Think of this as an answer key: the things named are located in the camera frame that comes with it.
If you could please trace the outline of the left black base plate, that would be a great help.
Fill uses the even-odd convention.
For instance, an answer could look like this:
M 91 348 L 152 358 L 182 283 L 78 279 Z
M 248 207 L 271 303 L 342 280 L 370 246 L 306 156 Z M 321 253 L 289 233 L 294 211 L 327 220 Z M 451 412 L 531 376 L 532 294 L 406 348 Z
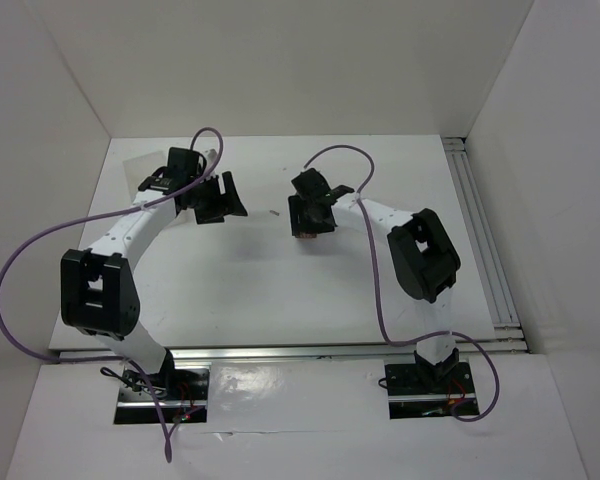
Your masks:
M 116 374 L 119 380 L 118 400 L 123 403 L 151 401 L 150 389 L 144 378 L 132 368 L 124 368 Z M 185 403 L 194 405 L 208 398 L 210 370 L 207 367 L 175 369 L 169 376 L 148 374 L 157 399 L 165 405 Z

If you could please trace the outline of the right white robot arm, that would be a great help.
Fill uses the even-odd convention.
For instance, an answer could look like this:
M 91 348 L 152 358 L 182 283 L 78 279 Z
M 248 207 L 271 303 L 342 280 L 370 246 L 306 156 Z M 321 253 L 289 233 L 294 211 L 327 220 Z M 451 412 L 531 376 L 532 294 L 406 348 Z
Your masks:
M 295 189 L 288 198 L 292 235 L 314 238 L 338 228 L 366 234 L 382 338 L 393 347 L 415 347 L 416 374 L 424 387 L 434 389 L 447 381 L 459 362 L 450 304 L 461 260 L 436 212 L 397 210 L 364 198 L 349 186 L 333 188 L 314 168 L 300 173 L 291 184 Z M 389 249 L 396 280 L 414 301 L 427 329 L 418 338 L 389 337 L 382 308 L 379 244 Z

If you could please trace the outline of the brown wood block notched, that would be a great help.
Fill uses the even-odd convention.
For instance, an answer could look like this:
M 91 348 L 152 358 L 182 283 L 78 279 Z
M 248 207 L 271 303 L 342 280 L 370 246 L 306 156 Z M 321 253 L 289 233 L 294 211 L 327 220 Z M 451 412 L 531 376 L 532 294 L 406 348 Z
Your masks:
M 296 234 L 294 234 L 295 238 L 297 239 L 315 239 L 318 236 L 318 233 L 312 232 L 312 231 L 299 231 Z

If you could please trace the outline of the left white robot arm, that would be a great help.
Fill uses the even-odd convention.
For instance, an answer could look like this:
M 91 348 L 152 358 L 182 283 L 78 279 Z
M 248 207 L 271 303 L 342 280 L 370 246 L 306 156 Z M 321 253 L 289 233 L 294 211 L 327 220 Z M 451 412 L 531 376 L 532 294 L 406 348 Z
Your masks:
M 153 241 L 182 212 L 193 211 L 199 225 L 246 216 L 231 172 L 215 172 L 219 158 L 215 149 L 170 148 L 166 164 L 138 186 L 130 212 L 86 249 L 68 250 L 60 262 L 63 323 L 96 337 L 164 390 L 187 375 L 142 325 L 133 273 Z

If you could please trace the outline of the white cardboard box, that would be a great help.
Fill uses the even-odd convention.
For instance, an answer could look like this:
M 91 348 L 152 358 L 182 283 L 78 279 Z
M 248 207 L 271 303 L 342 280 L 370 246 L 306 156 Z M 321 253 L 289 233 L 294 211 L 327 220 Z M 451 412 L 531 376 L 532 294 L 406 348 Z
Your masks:
M 129 198 L 133 200 L 139 185 L 160 167 L 167 164 L 167 157 L 162 151 L 130 158 L 123 161 L 123 170 L 128 186 Z

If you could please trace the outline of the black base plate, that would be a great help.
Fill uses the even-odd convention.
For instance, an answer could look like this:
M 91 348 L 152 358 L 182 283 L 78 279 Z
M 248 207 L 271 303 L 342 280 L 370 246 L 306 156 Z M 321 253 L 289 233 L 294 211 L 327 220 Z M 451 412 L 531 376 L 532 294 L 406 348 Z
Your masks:
M 460 362 L 450 373 L 440 380 L 427 380 L 414 363 L 387 364 L 385 375 L 378 385 L 388 391 L 390 396 L 431 396 L 459 394 L 468 397 L 475 393 L 470 365 Z
M 124 368 L 116 374 L 119 380 L 118 400 L 123 403 L 151 401 L 150 389 L 144 378 L 132 368 Z M 169 376 L 148 374 L 157 399 L 165 405 L 185 403 L 194 405 L 208 398 L 210 370 L 207 367 L 175 369 Z

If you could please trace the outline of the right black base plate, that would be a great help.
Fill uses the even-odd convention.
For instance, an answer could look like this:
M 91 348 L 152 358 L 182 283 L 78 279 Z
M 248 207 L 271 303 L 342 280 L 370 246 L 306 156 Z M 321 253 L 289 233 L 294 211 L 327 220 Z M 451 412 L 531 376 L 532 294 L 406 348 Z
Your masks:
M 470 365 L 460 362 L 450 373 L 440 380 L 427 380 L 414 363 L 387 364 L 385 375 L 378 385 L 388 391 L 390 396 L 431 396 L 459 394 L 468 397 L 475 393 Z

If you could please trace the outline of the aluminium front rail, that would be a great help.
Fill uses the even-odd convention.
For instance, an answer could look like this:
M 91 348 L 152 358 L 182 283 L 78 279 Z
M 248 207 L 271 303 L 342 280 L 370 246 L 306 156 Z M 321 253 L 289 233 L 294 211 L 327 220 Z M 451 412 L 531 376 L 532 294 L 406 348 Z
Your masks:
M 506 338 L 504 340 L 480 342 L 482 348 L 492 353 L 524 353 L 529 348 L 524 339 Z M 456 346 L 461 355 L 479 353 L 477 348 L 470 343 L 456 341 Z M 218 361 L 283 361 L 283 360 L 311 360 L 311 359 L 354 359 L 363 357 L 395 357 L 409 356 L 415 347 L 391 347 L 381 344 L 364 345 L 327 345 L 304 347 L 244 347 L 244 348 L 200 348 L 200 349 L 172 349 L 174 359 L 177 361 L 211 362 Z M 64 351 L 60 352 L 63 359 L 78 357 L 99 357 L 113 355 L 105 351 Z

